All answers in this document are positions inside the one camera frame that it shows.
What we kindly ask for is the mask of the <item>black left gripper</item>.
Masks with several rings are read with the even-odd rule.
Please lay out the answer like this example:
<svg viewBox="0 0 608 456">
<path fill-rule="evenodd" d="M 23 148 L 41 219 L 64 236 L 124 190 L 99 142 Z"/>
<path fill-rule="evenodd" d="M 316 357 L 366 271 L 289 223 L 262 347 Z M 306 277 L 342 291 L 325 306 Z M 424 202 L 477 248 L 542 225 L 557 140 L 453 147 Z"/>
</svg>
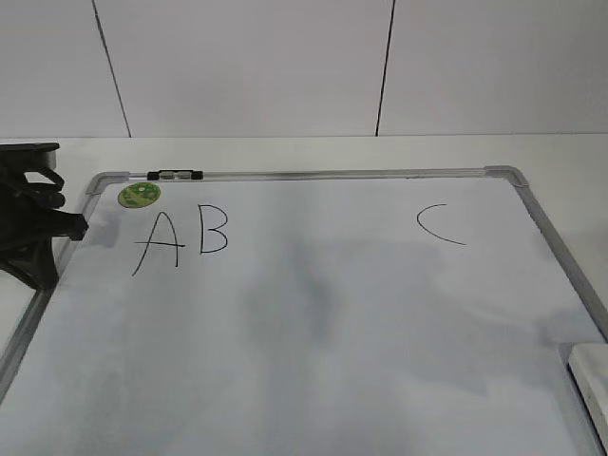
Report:
<svg viewBox="0 0 608 456">
<path fill-rule="evenodd" d="M 61 210 L 64 185 L 53 161 L 1 162 L 1 270 L 34 290 L 58 282 L 52 239 L 79 241 L 88 229 L 83 215 Z"/>
</svg>

